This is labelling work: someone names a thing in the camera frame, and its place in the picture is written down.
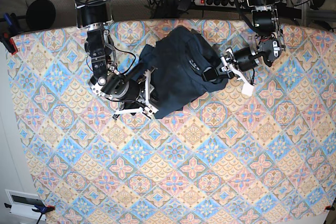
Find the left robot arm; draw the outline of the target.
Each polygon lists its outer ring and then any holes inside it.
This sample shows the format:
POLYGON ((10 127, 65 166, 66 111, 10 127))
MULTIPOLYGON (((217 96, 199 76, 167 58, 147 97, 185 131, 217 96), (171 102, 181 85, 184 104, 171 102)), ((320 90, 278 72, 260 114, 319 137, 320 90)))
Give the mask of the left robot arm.
POLYGON ((234 0, 237 12, 247 26, 256 33, 256 47, 245 47, 236 52, 227 48, 226 55, 220 57, 221 63, 202 73, 204 81, 232 79, 243 72, 254 71, 259 58, 262 58, 268 67, 272 66, 286 50, 276 7, 279 2, 280 0, 234 0))

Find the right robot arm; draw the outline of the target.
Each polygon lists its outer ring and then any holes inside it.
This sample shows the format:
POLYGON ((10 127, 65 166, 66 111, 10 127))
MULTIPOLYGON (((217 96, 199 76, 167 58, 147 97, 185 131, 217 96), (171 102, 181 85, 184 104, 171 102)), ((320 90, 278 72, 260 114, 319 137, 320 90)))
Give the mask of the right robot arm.
POLYGON ((85 51, 91 58, 92 77, 88 81, 92 92, 119 107, 116 119, 122 114, 141 113, 151 119, 158 109, 153 104, 151 74, 155 68, 143 70, 141 63, 121 72, 117 64, 117 47, 105 28, 112 17, 108 14, 110 0, 74 0, 78 11, 77 26, 87 31, 85 51))

